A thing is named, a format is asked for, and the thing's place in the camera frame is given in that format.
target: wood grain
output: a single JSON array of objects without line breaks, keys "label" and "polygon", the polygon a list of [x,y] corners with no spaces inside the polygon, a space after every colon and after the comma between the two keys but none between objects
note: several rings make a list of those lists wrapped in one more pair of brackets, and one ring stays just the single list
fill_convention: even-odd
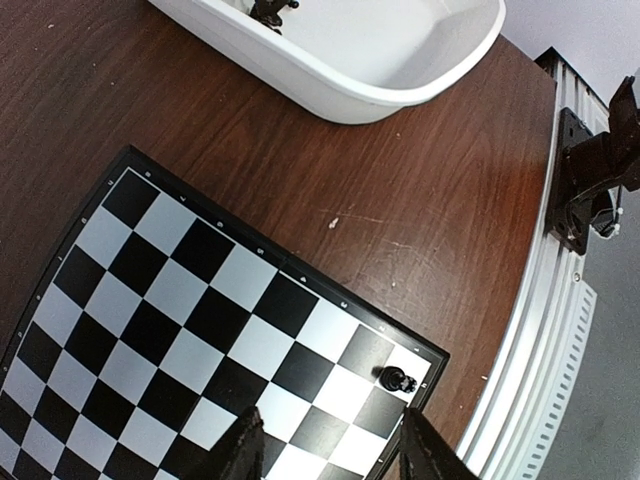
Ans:
[{"label": "wood grain", "polygon": [[345,127],[141,0],[0,0],[0,32],[1,350],[55,239],[132,143],[448,350],[426,413],[459,441],[538,212],[554,100],[538,67],[499,38],[429,104]]}]

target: checkered board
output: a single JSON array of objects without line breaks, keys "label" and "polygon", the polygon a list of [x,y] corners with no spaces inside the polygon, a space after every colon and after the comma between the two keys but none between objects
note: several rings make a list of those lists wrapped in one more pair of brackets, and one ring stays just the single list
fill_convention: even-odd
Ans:
[{"label": "checkered board", "polygon": [[[265,479],[380,478],[403,409],[424,407],[447,358],[129,148],[2,362],[0,466],[182,478],[257,405]],[[383,389],[387,365],[417,392]]]}]

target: white tub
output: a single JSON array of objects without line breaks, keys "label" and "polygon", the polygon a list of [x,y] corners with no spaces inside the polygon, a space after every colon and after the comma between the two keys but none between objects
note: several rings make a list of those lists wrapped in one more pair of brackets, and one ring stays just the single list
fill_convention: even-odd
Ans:
[{"label": "white tub", "polygon": [[310,112],[381,120],[449,88],[489,51],[504,0],[300,0],[283,36],[222,0],[150,0]]}]

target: black border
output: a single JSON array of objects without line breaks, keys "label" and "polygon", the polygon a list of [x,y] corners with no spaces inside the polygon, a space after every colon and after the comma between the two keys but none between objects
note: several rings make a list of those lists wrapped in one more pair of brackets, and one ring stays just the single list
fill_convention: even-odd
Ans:
[{"label": "black border", "polygon": [[[263,257],[265,260],[283,273],[297,281],[300,280],[300,277],[305,277],[305,286],[319,296],[325,297],[339,307],[342,302],[346,300],[348,305],[342,308],[374,330],[378,330],[380,326],[390,326],[391,329],[385,330],[384,332],[386,336],[405,348],[414,351],[414,353],[431,363],[431,368],[422,381],[422,384],[426,385],[425,387],[419,387],[418,393],[414,396],[410,405],[420,410],[424,409],[449,361],[449,354],[446,351],[417,335],[415,332],[412,332],[373,305],[357,297],[337,282],[334,282],[326,275],[317,271],[308,263],[296,258],[293,254],[224,210],[133,146],[124,148],[109,165],[106,173],[100,177],[97,184],[91,189],[65,228],[63,234],[58,238],[56,244],[59,246],[57,248],[54,247],[52,254],[50,254],[43,273],[37,282],[37,286],[34,288],[33,294],[27,302],[9,341],[9,345],[2,357],[2,361],[0,362],[0,366],[2,367],[2,369],[0,369],[0,384],[4,384],[9,365],[17,353],[26,329],[30,325],[39,299],[53,281],[63,259],[82,231],[86,219],[102,204],[107,194],[129,169],[143,178],[152,179],[148,180],[151,185],[171,195],[174,199],[196,213],[196,215],[229,235],[234,241],[253,251],[263,249]],[[420,352],[415,352],[414,348],[419,348]],[[384,461],[382,463],[376,463],[367,475],[366,480],[379,480],[386,473],[398,451],[399,435],[400,429],[396,428],[381,454],[381,458],[383,458]],[[2,467],[0,467],[0,472],[9,478],[14,478]]]}]

